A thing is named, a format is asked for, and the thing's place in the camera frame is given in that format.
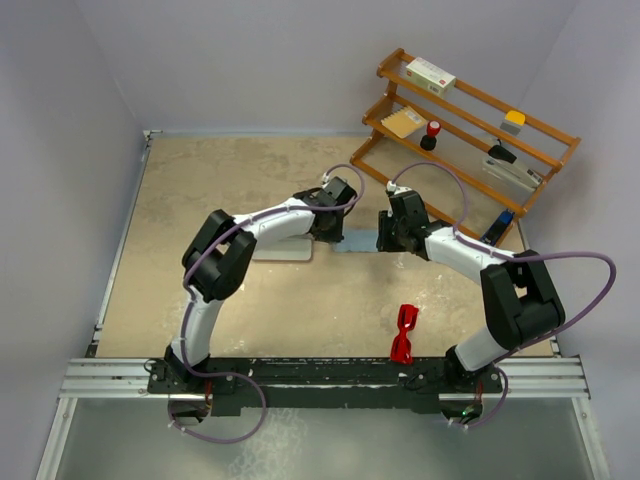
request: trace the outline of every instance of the white box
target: white box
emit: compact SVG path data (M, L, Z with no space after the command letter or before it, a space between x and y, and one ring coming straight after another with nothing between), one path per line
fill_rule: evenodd
M456 77L420 57L407 65L407 78L440 98L456 84Z

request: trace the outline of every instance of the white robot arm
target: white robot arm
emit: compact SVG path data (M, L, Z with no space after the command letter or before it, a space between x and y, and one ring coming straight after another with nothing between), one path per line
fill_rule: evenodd
M477 374L525 342L562 325L564 310L543 262L512 263L494 257L493 253L480 252L458 241L456 235L461 234L454 232L452 226L430 221L417 192L400 187L388 193L391 208L381 211L378 217L378 251L411 252L447 265L482 287L486 325L447 351L452 381ZM202 262L190 280L196 290L196 302L187 319L184 338L189 365L197 366L209 357L209 343L220 308L242 284L257 246L306 233L320 241L342 239L343 211L317 213L291 210L291 207L345 205L354 196L355 191L346 182L334 177L322 188L301 192L286 200L279 205L284 207L281 213L240 229L227 240L224 253L214 250ZM183 257L185 269L189 270L216 238L249 217L231 217L222 210L213 212ZM535 254L528 251L516 255L498 249L492 252L507 257ZM525 288L526 294L518 297L516 287ZM170 345L172 352L168 353L185 363L181 340L176 337Z
M387 189L391 208L378 214L378 243L382 252L411 252L447 265L482 288L486 325L446 357L454 377L477 372L495 360L564 323L565 314L543 262L509 262L514 254L491 249L491 254L467 245L473 240L440 220L432 222L420 195L406 187ZM456 236L462 236L460 242ZM519 297L516 287L526 289Z
M191 280L196 301L187 319L184 336L189 365L198 365L209 356L209 343L224 300L242 284L249 261L256 248L264 248L288 237L311 234L315 240L339 242L342 240L343 211L314 212L294 207L333 207L345 205L356 196L347 183L334 177L321 188L295 194L285 202L250 215L230 217L222 210L213 212L205 221L187 249L182 264L189 270L203 252L231 226L252 217L260 217L267 210L282 209L281 213L252 221L233 235L222 253L214 250L200 265ZM171 342L173 354L182 358L180 335Z

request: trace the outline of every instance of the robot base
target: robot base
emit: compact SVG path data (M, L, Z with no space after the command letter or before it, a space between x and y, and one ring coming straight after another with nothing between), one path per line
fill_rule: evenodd
M204 379L185 374L171 357L168 350L164 359L153 359L148 392L203 394ZM209 358L196 370L250 376L270 408L395 408L428 414L443 411L440 394L474 394L479 381L485 393L502 391L493 366L452 383L445 364L443 357L417 357L412 365L388 358ZM236 377L213 378L212 386L213 416L236 416L242 408L260 407L256 391Z

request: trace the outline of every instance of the white wall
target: white wall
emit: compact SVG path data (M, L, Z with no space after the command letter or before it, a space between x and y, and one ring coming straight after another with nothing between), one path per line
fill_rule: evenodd
M351 132L399 46L517 104L576 0L77 2L144 128Z
M0 3L0 477L34 478L91 339L141 128L72 0Z
M610 254L618 281L593 314L560 338L582 355L616 478L638 478L640 319L637 250L640 155L640 3L582 0L527 92L522 108L583 137L576 155L527 217L540 251ZM550 267L568 313L585 305L606 268Z

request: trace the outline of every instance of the wooden shelf rack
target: wooden shelf rack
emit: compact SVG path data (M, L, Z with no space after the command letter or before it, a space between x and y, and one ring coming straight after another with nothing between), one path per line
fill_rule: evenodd
M559 142L564 143L567 146L566 150L564 151L564 153L560 158L558 159L553 158L552 156L542 152L541 150L537 149L532 145L529 145L528 143L520 140L519 138L509 135L504 130L501 130L500 128L485 122L484 120L472 115L466 110L415 85L414 83L409 81L407 78L402 76L401 67L403 66L403 64L408 64L411 61L413 61L414 58L415 57L409 55L403 49L398 48L395 52L393 52L391 55L385 58L384 61L378 66L378 72L377 72L378 76L381 78L388 79L389 83L387 84L387 88L384 92L384 95L380 98L380 100L378 100L364 114L362 123L370 126L373 129L373 132L371 136L369 136L369 138L365 141L365 143L358 150L356 150L356 152L351 156L351 163L357 166L358 168L360 168L361 170L363 170L364 172L371 175L373 178L375 178L379 182L386 184L389 181L389 178L387 178L384 174L382 174L372 166L365 163L363 160L363 157L382 138L388 137L388 138L391 138L392 140L395 140L399 144L404 145L405 147L418 153L419 155L424 157L426 160L446 165L450 170L455 172L456 175L458 175L460 179L463 182L465 182L467 185L470 185L476 190L491 197L498 203L504 205L506 208L514 212L514 219L509 225L509 228L500 237L498 241L498 245L499 245L504 239L504 237L509 233L509 230L513 227L513 225L515 225L515 223L520 218L524 217L524 215L529 211L529 209L538 199L540 193L542 193L542 191L546 187L547 183L551 180L551 178L556 173L558 173L562 169L562 167L567 163L571 155L573 155L576 148L578 147L578 144L580 143L580 138L572 137L571 135L568 135L567 133L564 133L558 130L557 128L552 127L551 125L548 125L542 122L541 120L538 120L532 117L526 112L522 112L525 114L527 125L535 128L536 130L539 130L540 132L544 133L549 137L552 137L558 140ZM452 133L453 135L457 136L458 138L467 142L468 144L476 147L482 152L487 153L491 148L491 145L485 143L480 138L477 138L465 132L461 128L451 124L450 122L447 122L446 120L440 118L434 113L426 110L424 107L416 105L414 102L411 102L410 100L400 96L398 94L398 86L406 88L407 90L419 95L423 99L428 100L434 103L435 105L438 105L439 107L443 108L444 110L447 110L448 112L453 113L454 115L465 120L466 122L476 127L479 127L480 129L484 130L492 137L497 137L502 142L507 143L509 145L513 145L515 148L521 150L522 152L525 152L526 154L532 156L533 158L547 165L549 167L548 172L546 174L540 174L543 177L543 181L540 184L540 186L531 194L531 196L524 202L524 204L521 205L515 202L514 200L512 200L511 198L509 198L508 196L496 191L494 188L490 187L489 185L474 178L472 175L465 172L461 168L455 165L452 165L451 163L442 159L434 152L425 151L422 148L420 148L419 145L411 142L410 140L406 138L399 138L396 135L394 135L391 131L389 131L387 128L385 128L382 125L380 120L385 116L389 115L390 113L392 113L394 106L398 104L398 105L409 106L413 108L416 112L422 115L427 121L435 120L439 122L444 130L447 130L448 132ZM468 83L460 79L456 79L455 88L505 113L510 110L517 110L511 105L489 95L488 93L485 93L469 85ZM425 206L427 208L427 211L433 216L437 218L441 218L449 223L455 222L455 219L451 218L444 212L440 211L434 205L425 203ZM461 226L460 230L463 233L476 239L479 239L480 236L484 233L484 232L472 231L465 226Z

